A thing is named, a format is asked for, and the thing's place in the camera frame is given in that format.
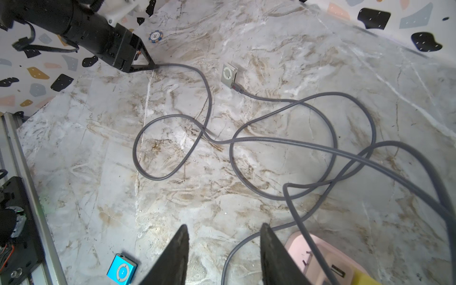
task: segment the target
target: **marble tabletop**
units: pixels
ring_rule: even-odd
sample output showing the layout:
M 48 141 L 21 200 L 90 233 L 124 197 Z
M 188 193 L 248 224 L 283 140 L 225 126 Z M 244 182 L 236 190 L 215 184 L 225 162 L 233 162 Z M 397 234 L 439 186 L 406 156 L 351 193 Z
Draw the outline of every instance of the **marble tabletop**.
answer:
M 158 43 L 147 41 L 155 30 Z M 243 123 L 284 106 L 247 98 L 220 82 L 224 62 L 239 68 L 237 82 L 270 98 L 301 99 L 326 91 L 358 98 L 371 112 L 378 140 L 401 140 L 436 166 L 456 201 L 456 69 L 343 24 L 299 2 L 273 0 L 170 1 L 135 33 L 157 63 L 198 67 L 211 86 L 208 129 L 229 139 Z M 335 97 L 309 103 L 324 112 L 339 147 L 359 152 L 370 126 L 352 102 Z M 235 176 L 228 146 L 201 140 L 171 178 L 150 181 L 135 169 L 138 131 L 165 114 L 206 117 L 201 78 L 180 67 L 125 74 L 98 62 L 19 130 L 68 284 L 112 284 L 106 272 L 115 253 L 139 263 L 138 284 L 185 223 L 190 235 L 187 284 L 218 284 L 225 259 L 262 223 L 292 220 L 285 202 L 251 192 Z M 151 174 L 172 170 L 199 130 L 167 119 L 146 131 L 138 147 Z M 241 135 L 277 136 L 330 145 L 327 127 L 295 107 L 248 127 Z M 279 194 L 285 182 L 318 180 L 329 155 L 264 143 L 240 143 L 235 159 L 260 189 Z M 373 159 L 435 197 L 418 162 L 387 147 Z M 337 158 L 337 170 L 347 162 Z M 324 189 L 295 200 L 309 210 Z M 360 263 L 384 285 L 449 284 L 443 221 L 398 183 L 368 168 L 340 182 L 308 220 L 309 231 Z M 285 242 L 297 228 L 277 232 Z M 261 284 L 259 240 L 233 258 L 227 284 Z

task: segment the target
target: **cable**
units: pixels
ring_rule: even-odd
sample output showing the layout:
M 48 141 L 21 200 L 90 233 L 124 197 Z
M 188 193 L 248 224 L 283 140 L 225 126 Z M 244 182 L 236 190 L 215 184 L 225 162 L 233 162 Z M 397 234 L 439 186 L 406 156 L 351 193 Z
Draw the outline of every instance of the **cable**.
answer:
M 11 255 L 13 254 L 13 252 L 14 252 L 14 245 L 11 245 L 10 254 L 9 254 L 8 257 L 6 258 L 6 260 L 3 262 L 3 265 L 2 265 L 2 267 L 0 268 L 0 272 L 2 272 L 2 270 L 3 270 L 3 268 L 5 267 L 6 263 L 8 262 L 8 260 L 10 260 Z
M 30 27 L 30 38 L 23 37 L 20 38 L 18 41 L 12 44 L 13 48 L 15 48 L 18 52 L 27 51 L 27 50 L 36 50 L 36 51 L 43 51 L 43 52 L 77 52 L 79 50 L 79 46 L 72 42 L 67 41 L 67 44 L 74 47 L 74 49 L 66 49 L 66 48 L 58 48 L 58 47 L 48 47 L 48 46 L 40 46 L 40 45 L 31 45 L 35 40 L 35 28 L 32 26 L 31 23 L 22 20 L 16 19 L 21 24 L 28 24 Z
M 0 255 L 2 255 L 2 254 L 3 254 L 3 252 L 4 252 L 4 251 L 5 251 L 5 249 L 6 249 L 6 246 L 7 246 L 7 245 L 5 244 L 5 246 L 3 247 L 3 250 L 1 251 Z
M 315 94 L 315 95 L 306 97 L 306 98 L 301 99 L 301 100 L 270 99 L 270 98 L 262 98 L 262 97 L 258 97 L 258 96 L 249 94 L 248 92 L 244 91 L 238 84 L 234 83 L 233 86 L 232 86 L 232 88 L 234 90 L 236 90 L 236 91 L 240 92 L 241 94 L 244 94 L 244 95 L 246 95 L 248 97 L 251 97 L 253 99 L 263 100 L 263 101 L 270 101 L 270 102 L 287 102 L 287 103 L 290 103 L 290 104 L 287 105 L 287 106 L 284 106 L 284 107 L 282 107 L 282 108 L 280 108 L 280 109 L 278 109 L 276 111 L 273 111 L 273 112 L 271 112 L 271 113 L 269 113 L 269 114 L 267 114 L 265 116 L 256 118 L 256 119 L 254 119 L 252 121 L 249 121 L 249 122 L 245 123 L 243 126 L 241 126 L 236 131 L 236 133 L 234 134 L 232 139 L 224 140 L 224 141 L 217 141 L 217 140 L 212 139 L 206 132 L 206 126 L 207 126 L 207 123 L 208 123 L 208 118 L 210 116 L 211 109 L 212 109 L 212 96 L 211 96 L 209 84 L 208 84 L 204 74 L 199 69 L 197 69 L 195 67 L 190 67 L 190 66 L 186 66 L 186 65 L 183 65 L 183 64 L 165 63 L 165 64 L 159 64 L 158 66 L 159 67 L 170 67 L 170 66 L 185 67 L 185 68 L 189 68 L 191 70 L 196 71 L 202 77 L 203 82 L 204 82 L 204 84 L 206 86 L 209 105 L 208 105 L 208 108 L 207 108 L 207 115 L 206 115 L 206 118 L 205 118 L 203 124 L 201 124 L 200 122 L 198 122 L 197 120 L 195 120 L 193 117 L 191 117 L 189 115 L 171 114 L 171 115 L 162 116 L 162 117 L 159 117 L 159 118 L 156 118 L 156 119 L 150 121 L 149 123 L 147 123 L 141 129 L 141 131 L 139 131 L 139 133 L 138 133 L 138 135 L 137 135 L 137 137 L 135 139 L 135 142 L 133 144 L 133 162 L 135 164 L 136 169 L 143 176 L 145 176 L 146 178 L 149 178 L 151 180 L 156 180 L 156 181 L 157 180 L 164 180 L 166 178 L 171 177 L 186 162 L 186 160 L 188 159 L 190 154 L 193 152 L 193 150 L 195 149 L 196 145 L 198 144 L 199 140 L 202 138 L 203 135 L 205 136 L 205 138 L 208 141 L 210 141 L 210 142 L 212 142 L 214 144 L 230 144 L 230 154 L 229 154 L 230 163 L 231 163 L 236 175 L 242 181 L 242 183 L 245 184 L 249 189 L 251 189 L 252 191 L 254 191 L 255 193 L 257 193 L 257 194 L 259 194 L 259 195 L 261 195 L 263 197 L 267 197 L 267 198 L 270 198 L 270 199 L 273 199 L 273 200 L 280 200 L 280 201 L 285 200 L 287 205 L 288 205 L 288 207 L 289 207 L 289 209 L 290 209 L 290 212 L 291 212 L 291 214 L 292 214 L 292 216 L 294 218 L 294 221 L 290 222 L 290 223 L 287 223 L 287 224 L 283 224 L 283 225 L 277 226 L 277 227 L 273 227 L 272 230 L 276 231 L 276 230 L 280 230 L 280 229 L 284 229 L 284 228 L 288 228 L 288 227 L 297 225 L 299 230 L 301 231 L 302 235 L 306 239 L 307 243 L 309 244 L 310 248 L 312 249 L 312 252 L 315 255 L 316 259 L 320 263 L 320 266 L 324 270 L 326 276 L 328 277 L 328 279 L 332 283 L 332 285 L 338 285 L 338 281 L 334 277 L 334 274 L 330 270 L 330 268 L 329 268 L 328 264 L 326 263 L 326 261 L 324 260 L 323 256 L 321 256 L 318 248 L 313 243 L 313 240 L 311 239 L 307 229 L 305 228 L 305 226 L 303 224 L 303 221 L 308 219 L 319 208 L 319 206 L 324 202 L 324 200 L 326 199 L 327 195 L 332 190 L 332 188 L 336 185 L 337 182 L 353 176 L 354 174 L 359 172 L 361 170 L 361 168 L 364 167 L 364 165 L 367 165 L 367 166 L 369 166 L 369 167 L 371 167 L 371 168 L 373 168 L 375 170 L 378 170 L 379 172 L 385 174 L 386 176 L 394 179 L 398 183 L 402 184 L 404 187 L 409 189 L 413 194 L 415 194 L 420 199 L 422 199 L 434 211 L 436 211 L 437 214 L 439 214 L 442 217 L 442 219 L 444 219 L 444 221 L 446 223 L 447 231 L 448 231 L 448 237 L 449 237 L 449 243 L 450 243 L 450 249 L 451 249 L 453 283 L 456 284 L 455 283 L 456 282 L 456 246 L 454 245 L 454 242 L 456 241 L 456 217 L 455 217 L 455 212 L 454 212 L 453 205 L 451 203 L 451 200 L 450 200 L 448 192 L 447 192 L 447 190 L 445 188 L 445 185 L 443 184 L 443 181 L 441 180 L 440 176 L 438 175 L 438 173 L 435 170 L 435 168 L 433 167 L 433 165 L 420 152 L 418 152 L 413 147 L 411 147 L 411 146 L 409 146 L 409 145 L 407 145 L 407 144 L 405 144 L 403 142 L 399 142 L 399 141 L 383 141 L 383 142 L 376 143 L 375 142 L 376 141 L 375 123 L 374 123 L 374 121 L 372 119 L 372 116 L 370 115 L 368 110 L 361 104 L 361 102 L 359 102 L 356 98 L 354 98 L 351 95 L 348 95 L 348 94 L 345 94 L 345 93 L 341 93 L 341 92 L 325 92 L 325 93 Z M 310 100 L 310 99 L 313 99 L 313 98 L 322 97 L 322 96 L 342 96 L 342 97 L 345 97 L 345 98 L 353 101 L 366 114 L 366 117 L 369 120 L 369 123 L 371 125 L 371 129 L 372 129 L 372 140 L 371 140 L 371 145 L 370 146 L 368 146 L 367 148 L 362 150 L 357 155 L 353 154 L 353 153 L 349 153 L 349 152 L 343 151 L 343 150 L 339 150 L 337 148 L 337 139 L 336 139 L 336 136 L 335 136 L 335 131 L 334 131 L 334 128 L 331 125 L 330 121 L 318 109 L 316 109 L 315 107 L 305 103 L 305 101 L 307 101 L 307 100 Z M 258 122 L 258 121 L 260 121 L 262 119 L 270 117 L 270 116 L 272 116 L 274 114 L 277 114 L 279 112 L 287 110 L 287 109 L 289 109 L 289 108 L 291 108 L 293 106 L 296 106 L 296 105 L 306 106 L 306 107 L 312 109 L 313 111 L 315 111 L 320 117 L 322 117 L 322 119 L 325 121 L 325 123 L 328 125 L 328 128 L 330 129 L 330 132 L 331 132 L 331 135 L 332 135 L 332 145 L 333 145 L 333 147 L 313 144 L 313 143 L 309 143 L 309 142 L 297 141 L 297 140 L 289 140 L 289 139 L 282 139 L 282 138 L 272 138 L 272 137 L 241 137 L 241 138 L 237 138 L 237 135 L 244 128 L 249 126 L 250 124 Z M 167 175 L 165 175 L 163 177 L 155 177 L 155 176 L 152 176 L 152 175 L 148 174 L 141 167 L 141 165 L 140 165 L 140 163 L 138 161 L 137 154 L 136 154 L 137 146 L 138 146 L 139 139 L 141 138 L 142 134 L 144 133 L 144 131 L 148 127 L 150 127 L 152 124 L 154 124 L 154 123 L 156 123 L 158 121 L 161 121 L 161 120 L 167 119 L 167 118 L 185 118 L 185 119 L 188 119 L 192 123 L 194 123 L 201 130 L 201 132 L 199 133 L 198 137 L 195 139 L 195 142 L 193 143 L 193 145 L 190 148 L 189 152 L 185 155 L 185 157 L 182 159 L 182 161 L 178 164 L 178 166 L 173 171 L 171 171 L 169 174 L 167 174 Z M 314 150 L 320 150 L 320 151 L 331 153 L 332 157 L 331 157 L 331 161 L 330 161 L 330 164 L 328 165 L 327 170 L 324 172 L 324 174 L 322 175 L 322 177 L 320 178 L 320 180 L 318 182 L 311 183 L 311 184 L 306 184 L 306 185 L 294 184 L 294 183 L 286 183 L 286 184 L 283 185 L 284 196 L 283 197 L 274 196 L 274 195 L 270 195 L 268 193 L 265 193 L 265 192 L 260 191 L 259 189 L 257 189 L 253 184 L 251 184 L 243 176 L 243 174 L 240 172 L 240 170 L 237 168 L 236 164 L 234 163 L 234 158 L 233 158 L 233 145 L 234 145 L 234 143 L 246 142 L 246 141 L 257 141 L 257 142 L 261 141 L 261 142 L 280 143 L 280 144 L 285 144 L 285 145 L 300 146 L 300 147 L 305 147 L 305 148 L 310 148 L 310 149 L 314 149 Z M 394 172 L 394 171 L 392 171 L 392 170 L 390 170 L 390 169 L 388 169 L 388 168 L 386 168 L 386 167 L 384 167 L 384 166 L 382 166 L 382 165 L 380 165 L 380 164 L 378 164 L 378 163 L 376 163 L 374 161 L 369 160 L 369 157 L 372 155 L 372 152 L 376 148 L 384 147 L 384 146 L 396 146 L 398 148 L 406 150 L 411 155 L 413 155 L 420 162 L 420 164 L 424 167 L 426 173 L 428 174 L 429 178 L 431 179 L 432 185 L 435 188 L 435 191 L 437 192 L 437 196 L 438 196 L 440 202 L 437 202 L 435 199 L 432 198 L 432 196 L 427 194 L 420 187 L 418 187 L 414 183 L 408 181 L 407 179 L 405 179 L 404 177 L 400 176 L 396 172 Z M 336 178 L 331 179 L 331 180 L 325 180 L 326 177 L 329 175 L 329 173 L 330 173 L 330 171 L 331 171 L 331 169 L 332 169 L 332 167 L 334 165 L 334 160 L 335 160 L 335 157 L 337 155 L 349 158 L 350 161 L 338 173 Z M 356 162 L 359 162 L 360 164 L 357 167 L 355 167 L 351 172 L 345 174 L 345 172 L 347 172 L 347 170 Z M 298 197 L 302 197 L 302 196 L 310 193 L 311 191 L 313 191 L 315 188 L 317 188 L 319 186 L 323 186 L 323 185 L 328 185 L 328 188 L 320 196 L 320 198 L 318 199 L 318 201 L 316 202 L 314 207 L 308 213 L 306 213 L 303 217 L 299 217 L 295 207 L 293 206 L 292 200 L 296 199 Z M 306 189 L 306 190 L 301 192 L 301 193 L 299 193 L 299 194 L 290 196 L 288 194 L 288 188 L 289 187 L 299 188 L 299 189 Z M 225 265 L 223 267 L 223 271 L 222 271 L 221 285 L 225 284 L 226 273 L 227 273 L 227 270 L 228 270 L 228 264 L 229 264 L 229 261 L 231 260 L 231 258 L 233 257 L 233 255 L 244 244 L 246 244 L 248 241 L 254 239 L 257 236 L 259 236 L 259 232 L 247 237 L 246 239 L 241 241 L 231 251 L 231 253 L 228 255 L 227 260 L 225 261 Z

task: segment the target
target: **yellow spot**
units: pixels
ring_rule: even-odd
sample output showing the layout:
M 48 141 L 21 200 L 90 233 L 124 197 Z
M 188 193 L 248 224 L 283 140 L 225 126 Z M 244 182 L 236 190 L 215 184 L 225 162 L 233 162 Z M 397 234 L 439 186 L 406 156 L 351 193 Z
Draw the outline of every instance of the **yellow spot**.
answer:
M 30 75 L 33 78 L 36 78 L 36 79 L 49 79 L 49 76 L 47 74 L 45 74 L 43 71 L 39 70 L 36 67 L 29 67 L 29 68 L 27 68 L 27 70 L 29 71 Z
M 66 43 L 64 43 L 64 42 L 62 41 L 62 37 L 61 37 L 61 36 L 57 35 L 57 37 L 58 37 L 58 39 L 62 42 L 62 44 L 63 44 L 64 47 L 66 47 L 66 46 L 68 45 L 68 44 L 66 44 Z
M 21 105 L 21 107 L 27 107 L 28 105 L 31 105 L 32 103 L 33 103 L 33 101 L 30 101 L 29 99 L 27 99 L 24 102 L 22 102 L 20 105 Z

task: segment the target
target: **poker chip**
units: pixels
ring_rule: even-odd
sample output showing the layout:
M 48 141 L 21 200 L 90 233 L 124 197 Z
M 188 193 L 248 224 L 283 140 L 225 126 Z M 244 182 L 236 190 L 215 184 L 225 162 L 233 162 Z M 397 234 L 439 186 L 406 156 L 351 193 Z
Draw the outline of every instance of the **poker chip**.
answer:
M 150 33 L 149 36 L 149 41 L 152 43 L 156 43 L 160 41 L 163 38 L 163 33 L 159 30 L 156 30 L 155 32 Z

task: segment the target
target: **gray cable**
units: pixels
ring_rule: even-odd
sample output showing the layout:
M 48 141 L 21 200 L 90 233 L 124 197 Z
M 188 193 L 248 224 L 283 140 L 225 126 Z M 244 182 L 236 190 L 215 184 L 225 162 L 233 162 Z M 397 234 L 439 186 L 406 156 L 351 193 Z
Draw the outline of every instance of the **gray cable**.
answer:
M 186 68 L 189 68 L 191 70 L 194 70 L 196 71 L 198 74 L 201 75 L 201 77 L 203 78 L 203 81 L 204 81 L 204 84 L 206 86 L 206 90 L 207 90 L 207 93 L 208 93 L 208 101 L 209 101 L 209 106 L 208 106 L 208 110 L 207 110 L 207 116 L 204 120 L 204 123 L 201 124 L 200 122 L 196 121 L 193 117 L 191 116 L 188 116 L 188 115 L 183 115 L 183 114 L 172 114 L 172 115 L 166 115 L 166 116 L 162 116 L 162 117 L 159 117 L 159 118 L 156 118 L 155 120 L 152 120 L 151 122 L 147 123 L 142 129 L 141 131 L 139 132 L 139 134 L 137 135 L 136 139 L 135 139 L 135 142 L 133 144 L 133 162 L 136 166 L 136 169 L 143 175 L 145 176 L 146 178 L 149 178 L 149 179 L 152 179 L 152 180 L 164 180 L 166 178 L 169 178 L 170 176 L 172 176 L 174 173 L 176 173 L 179 168 L 185 163 L 185 161 L 187 160 L 187 158 L 190 156 L 190 154 L 193 152 L 194 148 L 196 147 L 197 143 L 199 142 L 199 140 L 201 139 L 202 135 L 204 135 L 208 141 L 214 143 L 214 144 L 231 144 L 230 145 L 230 162 L 232 163 L 233 165 L 233 168 L 237 168 L 236 165 L 234 164 L 233 162 L 233 155 L 232 155 L 232 147 L 233 147 L 233 144 L 234 143 L 237 143 L 237 142 L 245 142 L 245 141 L 262 141 L 262 142 L 271 142 L 271 143 L 280 143 L 280 144 L 285 144 L 285 145 L 295 145 L 295 146 L 300 146 L 300 147 L 306 147 L 306 148 L 311 148 L 311 149 L 315 149 L 315 150 L 321 150 L 321 151 L 324 151 L 324 152 L 328 152 L 328 153 L 331 153 L 333 154 L 333 157 L 332 157 L 332 160 L 334 158 L 334 155 L 340 155 L 340 156 L 343 156 L 343 157 L 346 157 L 346 158 L 349 158 L 351 159 L 351 161 L 349 163 L 347 163 L 345 165 L 345 167 L 339 172 L 339 174 L 336 176 L 336 178 L 332 179 L 332 180 L 328 180 L 328 181 L 323 181 L 326 176 L 329 174 L 329 171 L 331 170 L 331 168 L 329 167 L 325 174 L 322 176 L 324 177 L 323 179 L 320 179 L 317 183 L 312 183 L 312 184 L 307 184 L 307 185 L 300 185 L 300 184 L 294 184 L 294 183 L 286 183 L 284 186 L 283 186 L 283 190 L 284 190 L 284 197 L 279 197 L 279 196 L 273 196 L 272 199 L 275 199 L 275 200 L 286 200 L 287 202 L 287 205 L 289 206 L 290 208 L 290 211 L 293 215 L 293 218 L 294 218 L 294 222 L 290 222 L 290 223 L 287 223 L 287 224 L 284 224 L 284 225 L 280 225 L 280 226 L 277 226 L 277 227 L 273 227 L 272 229 L 274 231 L 276 230 L 279 230 L 279 229 L 284 229 L 284 228 L 287 228 L 287 227 L 291 227 L 291 226 L 294 226 L 294 225 L 298 225 L 301 233 L 303 234 L 303 236 L 306 238 L 306 241 L 308 242 L 309 246 L 311 246 L 311 248 L 313 247 L 312 246 L 312 243 L 313 241 L 311 240 L 310 238 L 310 235 L 308 235 L 308 232 L 306 230 L 306 228 L 304 227 L 303 225 L 303 221 L 305 221 L 306 219 L 308 219 L 317 209 L 318 207 L 323 203 L 324 199 L 327 197 L 327 195 L 329 194 L 329 192 L 331 191 L 331 189 L 335 186 L 335 184 L 340 181 L 340 180 L 343 180 L 343 179 L 346 179 L 348 177 L 351 177 L 352 175 L 354 175 L 356 172 L 358 172 L 364 165 L 368 165 L 376 170 L 378 170 L 379 172 L 389 176 L 390 178 L 394 179 L 395 181 L 399 182 L 400 184 L 402 184 L 404 187 L 406 187 L 407 189 L 409 189 L 412 193 L 414 193 L 416 196 L 418 196 L 419 198 L 421 198 L 426 204 L 428 204 L 433 210 L 435 210 L 445 221 L 446 223 L 446 226 L 447 226 L 447 230 L 448 230 L 448 235 L 449 235 L 449 241 L 450 241 L 450 248 L 451 248 L 451 258 L 452 258 L 452 268 L 453 268 L 453 276 L 455 276 L 455 273 L 456 273 L 456 269 L 455 269 L 455 265 L 456 265 L 456 262 L 455 262 L 455 246 L 454 246 L 454 241 L 456 240 L 455 237 L 456 237 L 456 218 L 455 218 L 455 215 L 454 215 L 454 209 L 453 209 L 453 205 L 449 199 L 449 195 L 448 195 L 448 192 L 445 188 L 445 185 L 443 184 L 440 176 L 438 175 L 437 171 L 435 170 L 435 168 L 432 166 L 432 164 L 421 154 L 419 153 L 416 149 L 414 149 L 413 147 L 405 144 L 405 143 L 402 143 L 402 142 L 398 142 L 398 141 L 384 141 L 384 142 L 379 142 L 379 143 L 375 143 L 375 124 L 372 120 L 372 117 L 370 116 L 370 114 L 368 113 L 367 109 L 365 109 L 365 107 L 359 102 L 357 101 L 354 97 L 348 95 L 348 94 L 344 94 L 344 93 L 340 93 L 340 92 L 326 92 L 326 93 L 320 93 L 320 94 L 316 94 L 316 95 L 312 95 L 312 96 L 309 96 L 307 98 L 304 98 L 304 99 L 301 99 L 301 100 L 287 100 L 287 99 L 269 99 L 269 98 L 261 98 L 261 97 L 257 97 L 257 96 L 254 96 L 254 95 L 251 95 L 249 93 L 246 93 L 245 91 L 243 91 L 242 89 L 238 88 L 238 85 L 234 85 L 233 86 L 233 89 L 236 90 L 236 88 L 238 88 L 238 91 L 249 96 L 249 97 L 252 97 L 254 99 L 259 99 L 259 100 L 264 100 L 264 101 L 274 101 L 274 102 L 291 102 L 289 105 L 283 107 L 283 108 L 280 108 L 278 109 L 277 111 L 274 111 L 274 112 L 271 112 L 270 114 L 267 114 L 263 117 L 260 117 L 260 118 L 257 118 L 257 119 L 254 119 L 250 122 L 247 122 L 246 124 L 244 124 L 237 132 L 236 134 L 234 135 L 234 137 L 230 140 L 225 140 L 225 141 L 216 141 L 214 139 L 212 139 L 206 132 L 206 126 L 207 126 L 207 120 L 209 118 L 209 115 L 211 113 L 211 107 L 212 107 L 212 97 L 211 97 L 211 92 L 210 92 L 210 88 L 209 88 L 209 84 L 207 83 L 207 80 L 204 76 L 204 74 L 197 68 L 194 68 L 194 67 L 190 67 L 190 66 L 186 66 L 186 65 L 182 65 L 182 64 L 173 64 L 173 63 L 167 63 L 167 64 L 161 64 L 159 65 L 161 67 L 163 66 L 179 66 L 179 67 L 186 67 Z M 274 114 L 277 114 L 281 111 L 284 111 L 288 108 L 291 108 L 295 105 L 298 105 L 298 104 L 301 104 L 301 105 L 304 105 L 306 107 L 309 107 L 310 105 L 308 104 L 305 104 L 304 102 L 307 101 L 307 100 L 310 100 L 312 98 L 317 98 L 317 97 L 321 97 L 321 96 L 329 96 L 329 95 L 336 95 L 336 96 L 343 96 L 343 97 L 346 97 L 350 100 L 352 100 L 354 103 L 356 103 L 366 114 L 367 118 L 369 119 L 369 122 L 371 124 L 371 128 L 373 129 L 373 135 L 372 135 L 372 144 L 367 147 L 366 149 L 364 149 L 363 151 L 361 151 L 358 155 L 355 155 L 355 154 L 352 154 L 352 153 L 349 153 L 349 152 L 346 152 L 346 151 L 343 151 L 343 150 L 339 150 L 337 149 L 337 141 L 334 142 L 333 141 L 333 146 L 334 147 L 327 147 L 327 146 L 324 146 L 324 145 L 317 145 L 317 144 L 313 144 L 313 143 L 308 143 L 308 142 L 302 142 L 302 141 L 296 141 L 296 140 L 288 140 L 288 139 L 281 139 L 281 138 L 269 138 L 269 137 L 243 137 L 243 138 L 236 138 L 237 134 L 239 134 L 240 130 L 242 130 L 243 128 L 247 127 L 248 125 L 254 123 L 254 122 L 257 122 L 261 119 L 264 119 L 264 118 L 267 118 L 269 116 L 272 116 Z M 312 110 L 314 110 L 315 112 L 317 112 L 317 114 L 319 114 L 323 120 L 326 122 L 326 124 L 329 126 L 330 128 L 330 131 L 333 130 L 332 128 L 332 125 L 329 123 L 329 121 L 327 120 L 327 118 L 320 112 L 318 111 L 316 108 L 313 108 Z M 172 171 L 170 172 L 168 175 L 164 176 L 164 177 L 154 177 L 150 174 L 148 174 L 147 172 L 145 172 L 145 170 L 140 166 L 139 164 L 139 161 L 138 161 L 138 158 L 137 158 L 137 145 L 138 145 L 138 142 L 139 142 L 139 139 L 140 137 L 142 136 L 142 134 L 144 133 L 144 131 L 149 127 L 151 126 L 152 124 L 154 124 L 155 122 L 157 121 L 160 121 L 160 120 L 163 120 L 163 119 L 166 119 L 166 118 L 176 118 L 176 117 L 180 117 L 180 118 L 186 118 L 188 120 L 190 120 L 191 122 L 193 122 L 198 128 L 200 128 L 201 132 L 200 134 L 198 135 L 197 139 L 195 140 L 195 143 L 193 144 L 193 146 L 191 147 L 191 149 L 189 150 L 189 152 L 187 153 L 187 155 L 184 157 L 184 159 L 179 163 L 179 165 Z M 378 148 L 378 147 L 383 147 L 383 146 L 396 146 L 396 147 L 399 147 L 399 148 L 402 148 L 406 151 L 408 151 L 410 154 L 412 154 L 424 167 L 424 169 L 426 170 L 426 172 L 428 173 L 431 181 L 432 181 L 432 184 L 437 192 L 437 195 L 438 195 L 438 198 L 440 200 L 440 203 L 438 203 L 437 201 L 435 201 L 429 194 L 427 194 L 426 192 L 424 192 L 421 188 L 419 188 L 417 185 L 415 185 L 414 183 L 408 181 L 407 179 L 403 178 L 402 176 L 398 175 L 397 173 L 395 173 L 394 171 L 376 163 L 376 162 L 373 162 L 371 160 L 369 160 L 369 156 L 372 154 L 373 150 L 375 148 Z M 355 162 L 359 162 L 360 165 L 358 165 L 353 171 L 351 171 L 350 173 L 346 174 L 344 176 L 344 173 L 349 169 L 349 167 L 351 165 L 353 165 Z M 252 189 L 249 184 L 251 185 L 251 183 L 249 181 L 247 181 L 245 179 L 245 177 L 240 173 L 240 171 L 236 172 L 237 176 L 240 178 L 240 180 L 247 186 L 249 187 L 250 189 Z M 301 197 L 305 194 L 308 194 L 310 193 L 313 189 L 315 189 L 316 187 L 318 186 L 321 186 L 321 185 L 327 185 L 329 184 L 328 188 L 325 190 L 325 192 L 323 193 L 323 195 L 320 197 L 320 199 L 317 201 L 317 203 L 315 204 L 315 206 L 307 213 L 305 214 L 303 217 L 299 217 L 299 215 L 297 215 L 297 212 L 291 202 L 292 199 L 294 198 L 297 198 L 297 197 Z M 288 190 L 287 188 L 288 187 L 294 187 L 294 188 L 300 188 L 300 189 L 306 189 L 308 188 L 306 191 L 298 194 L 298 195 L 294 195 L 294 196 L 289 196 L 288 195 Z M 262 195 L 263 194 L 266 194 L 266 195 L 269 195 L 267 193 L 264 193 L 264 192 L 261 192 L 261 193 L 258 193 L 259 195 Z M 222 272 L 222 285 L 225 284 L 225 279 L 226 279 L 226 272 L 227 272 L 227 269 L 228 269 L 228 264 L 229 264 L 229 261 L 231 260 L 232 256 L 236 253 L 236 251 L 242 247 L 242 245 L 246 244 L 248 241 L 254 239 L 255 237 L 259 236 L 259 233 L 255 233 L 251 236 L 249 236 L 248 238 L 246 238 L 245 240 L 243 240 L 240 244 L 238 244 L 233 250 L 232 252 L 229 254 L 229 256 L 227 257 L 227 260 L 225 261 L 225 265 L 223 267 L 223 272 Z M 312 251 L 314 252 L 314 254 L 316 252 L 319 252 L 318 251 L 318 248 L 313 248 Z M 337 285 L 338 282 L 337 280 L 335 280 L 333 274 L 332 274 L 332 271 L 329 269 L 329 266 L 327 265 L 327 263 L 325 262 L 324 259 L 322 259 L 322 256 L 320 256 L 319 258 L 317 258 L 321 267 L 323 268 L 323 270 L 325 271 L 327 277 L 330 279 L 331 283 L 333 285 Z

